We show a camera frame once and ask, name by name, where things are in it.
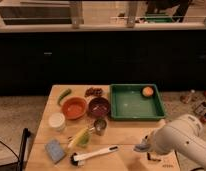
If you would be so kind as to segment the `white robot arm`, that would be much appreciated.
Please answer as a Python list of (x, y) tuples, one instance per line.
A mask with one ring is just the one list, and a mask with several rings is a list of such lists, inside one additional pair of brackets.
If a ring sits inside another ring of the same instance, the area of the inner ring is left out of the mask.
[(144, 142), (149, 151), (166, 155), (175, 150), (206, 171), (206, 141), (199, 137), (202, 129), (197, 117), (185, 114), (152, 131)]

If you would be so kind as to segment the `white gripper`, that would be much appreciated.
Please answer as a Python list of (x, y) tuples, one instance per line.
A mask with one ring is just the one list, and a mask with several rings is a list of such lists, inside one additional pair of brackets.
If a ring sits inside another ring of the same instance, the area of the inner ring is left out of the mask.
[(146, 141), (147, 144), (147, 151), (148, 152), (155, 152), (156, 151), (156, 146), (155, 146), (155, 142), (154, 142), (154, 134), (150, 133), (148, 134), (144, 140)]

